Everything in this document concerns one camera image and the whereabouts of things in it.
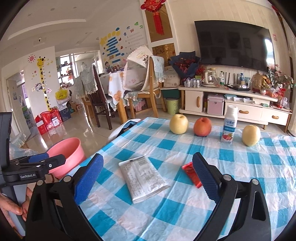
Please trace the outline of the person left hand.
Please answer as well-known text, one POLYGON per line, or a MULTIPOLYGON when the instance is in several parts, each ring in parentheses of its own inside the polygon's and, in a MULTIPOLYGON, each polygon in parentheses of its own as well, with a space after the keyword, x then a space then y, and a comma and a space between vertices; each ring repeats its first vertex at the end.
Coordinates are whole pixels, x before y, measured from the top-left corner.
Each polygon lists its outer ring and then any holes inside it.
MULTIPOLYGON (((46 180, 45 180, 46 183, 59 182, 59 179, 56 178, 53 174, 48 174, 45 176, 46 176, 46 180)), ((24 221, 26 221, 27 213, 29 210, 30 200, 31 200, 35 185, 36 185, 36 183, 30 183, 27 185, 25 202, 23 202, 20 205, 13 202, 10 198, 5 196, 1 192, 1 212, 3 213, 4 217, 6 218, 7 222, 9 223, 9 225, 12 229, 16 229, 16 225, 12 221, 9 211, 16 214, 16 215, 20 215, 22 217, 22 219, 24 221)), ((58 202, 55 200, 54 204, 55 204, 55 207, 54 207, 55 211, 60 211, 60 210, 63 211, 63 209, 61 209, 61 207, 59 205, 60 204, 59 200, 58 200, 58 202)))

